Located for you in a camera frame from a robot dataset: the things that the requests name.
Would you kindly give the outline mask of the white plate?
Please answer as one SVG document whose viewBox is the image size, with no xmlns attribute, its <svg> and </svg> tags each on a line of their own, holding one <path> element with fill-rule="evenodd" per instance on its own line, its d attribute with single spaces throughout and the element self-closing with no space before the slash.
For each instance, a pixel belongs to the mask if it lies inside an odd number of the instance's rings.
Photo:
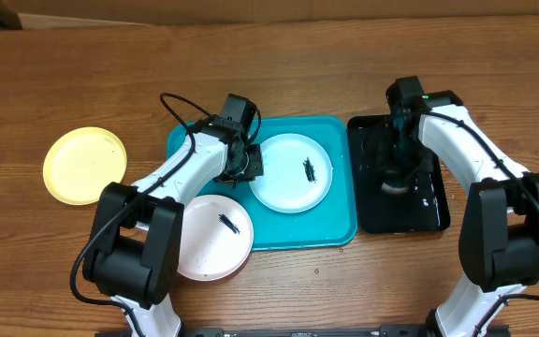
<svg viewBox="0 0 539 337">
<path fill-rule="evenodd" d="M 254 242 L 252 220 L 235 200 L 220 195 L 194 198 L 186 207 L 178 273 L 215 281 L 237 271 Z"/>
</svg>

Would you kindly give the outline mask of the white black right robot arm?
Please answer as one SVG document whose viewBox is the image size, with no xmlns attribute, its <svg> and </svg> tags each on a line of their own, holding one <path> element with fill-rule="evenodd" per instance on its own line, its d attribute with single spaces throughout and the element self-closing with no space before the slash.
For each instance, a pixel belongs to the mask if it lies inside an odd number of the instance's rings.
<svg viewBox="0 0 539 337">
<path fill-rule="evenodd" d="M 438 158 L 462 185 L 467 203 L 459 235 L 463 269 L 449 298 L 432 310 L 428 336 L 488 336 L 489 323 L 510 300 L 539 282 L 539 173 L 502 152 L 451 91 L 426 94 L 393 86 L 389 115 L 364 142 L 389 215 L 400 197 L 418 191 Z"/>
</svg>

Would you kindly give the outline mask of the yellow plate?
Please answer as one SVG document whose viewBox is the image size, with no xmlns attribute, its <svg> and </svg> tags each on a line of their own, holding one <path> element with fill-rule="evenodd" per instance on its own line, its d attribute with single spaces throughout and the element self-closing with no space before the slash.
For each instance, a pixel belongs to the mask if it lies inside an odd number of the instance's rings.
<svg viewBox="0 0 539 337">
<path fill-rule="evenodd" d="M 104 128 L 87 126 L 53 143 L 42 175 L 54 198 L 80 206 L 97 202 L 108 184 L 123 179 L 126 168 L 127 153 L 120 139 Z"/>
</svg>

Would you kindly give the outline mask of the green sponge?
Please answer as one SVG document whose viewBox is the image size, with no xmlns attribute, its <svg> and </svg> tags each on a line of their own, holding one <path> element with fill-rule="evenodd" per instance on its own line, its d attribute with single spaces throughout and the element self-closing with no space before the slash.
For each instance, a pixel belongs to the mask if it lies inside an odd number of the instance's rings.
<svg viewBox="0 0 539 337">
<path fill-rule="evenodd" d="M 381 185 L 381 190 L 392 195 L 400 195 L 408 192 L 409 187 L 402 182 L 384 181 Z"/>
</svg>

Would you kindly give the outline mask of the light blue plate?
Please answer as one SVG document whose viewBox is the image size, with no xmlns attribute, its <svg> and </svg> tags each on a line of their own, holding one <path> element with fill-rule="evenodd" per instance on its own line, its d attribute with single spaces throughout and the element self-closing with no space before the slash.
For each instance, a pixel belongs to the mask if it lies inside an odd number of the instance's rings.
<svg viewBox="0 0 539 337">
<path fill-rule="evenodd" d="M 266 207 L 283 213 L 306 212 L 328 194 L 333 167 L 326 150 L 301 134 L 285 133 L 261 143 L 263 174 L 250 187 Z"/>
</svg>

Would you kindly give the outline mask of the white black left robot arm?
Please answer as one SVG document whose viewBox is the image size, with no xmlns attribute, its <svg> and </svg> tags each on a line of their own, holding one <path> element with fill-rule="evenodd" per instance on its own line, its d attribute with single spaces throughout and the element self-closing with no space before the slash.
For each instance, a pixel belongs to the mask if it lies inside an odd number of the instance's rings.
<svg viewBox="0 0 539 337">
<path fill-rule="evenodd" d="M 262 175 L 260 147 L 248 122 L 213 115 L 186 127 L 182 148 L 149 176 L 110 183 L 100 196 L 89 241 L 70 274 L 104 294 L 102 306 L 123 311 L 130 336 L 179 336 L 169 299 L 178 269 L 185 206 L 210 181 L 250 182 Z"/>
</svg>

